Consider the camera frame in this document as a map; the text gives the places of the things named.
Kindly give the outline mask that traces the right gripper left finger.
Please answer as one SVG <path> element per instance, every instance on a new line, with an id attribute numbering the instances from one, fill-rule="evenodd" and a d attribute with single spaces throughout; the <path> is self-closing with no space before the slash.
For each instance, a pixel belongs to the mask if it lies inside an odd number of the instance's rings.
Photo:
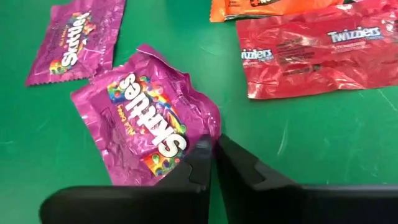
<path id="1" fill-rule="evenodd" d="M 210 136 L 201 136 L 155 186 L 59 190 L 41 204 L 41 224 L 207 224 L 212 148 Z"/>

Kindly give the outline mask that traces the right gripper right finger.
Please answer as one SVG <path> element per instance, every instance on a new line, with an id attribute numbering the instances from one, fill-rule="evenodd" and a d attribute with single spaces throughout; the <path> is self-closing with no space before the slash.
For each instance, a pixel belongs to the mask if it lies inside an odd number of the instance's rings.
<path id="1" fill-rule="evenodd" d="M 224 134 L 216 162 L 229 224 L 398 224 L 398 185 L 299 184 Z"/>

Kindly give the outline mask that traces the purple Skittles pack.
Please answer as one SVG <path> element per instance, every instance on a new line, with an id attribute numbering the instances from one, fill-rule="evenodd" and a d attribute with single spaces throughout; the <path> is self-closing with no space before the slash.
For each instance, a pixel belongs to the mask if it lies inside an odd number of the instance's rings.
<path id="1" fill-rule="evenodd" d="M 71 99 L 114 185 L 155 185 L 202 136 L 221 134 L 218 107 L 146 44 Z"/>
<path id="2" fill-rule="evenodd" d="M 126 0 L 73 0 L 51 7 L 27 86 L 93 78 L 113 68 Z"/>

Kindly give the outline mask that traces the green table mat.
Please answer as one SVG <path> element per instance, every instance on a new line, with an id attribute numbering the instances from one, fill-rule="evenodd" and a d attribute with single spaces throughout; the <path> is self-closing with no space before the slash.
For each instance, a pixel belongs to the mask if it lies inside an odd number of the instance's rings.
<path id="1" fill-rule="evenodd" d="M 70 0 L 0 0 L 0 224 L 41 224 L 52 193 L 110 179 L 70 95 L 85 80 L 26 86 L 50 22 Z M 222 131 L 303 184 L 398 183 L 398 86 L 250 100 L 235 23 L 211 0 L 126 0 L 120 65 L 149 44 L 218 105 Z"/>

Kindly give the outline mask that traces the red Twizzlers pack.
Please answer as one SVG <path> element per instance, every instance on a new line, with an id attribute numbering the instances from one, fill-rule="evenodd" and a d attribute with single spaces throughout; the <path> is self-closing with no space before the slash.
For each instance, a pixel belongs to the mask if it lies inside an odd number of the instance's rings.
<path id="1" fill-rule="evenodd" d="M 398 0 L 363 0 L 236 23 L 248 97 L 398 85 Z"/>

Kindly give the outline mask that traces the orange Reese's pack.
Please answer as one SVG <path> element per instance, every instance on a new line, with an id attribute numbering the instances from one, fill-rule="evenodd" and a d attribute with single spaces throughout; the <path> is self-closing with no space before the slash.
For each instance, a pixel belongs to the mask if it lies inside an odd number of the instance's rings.
<path id="1" fill-rule="evenodd" d="M 345 0 L 211 0 L 210 22 L 237 17 L 296 14 L 343 4 Z"/>

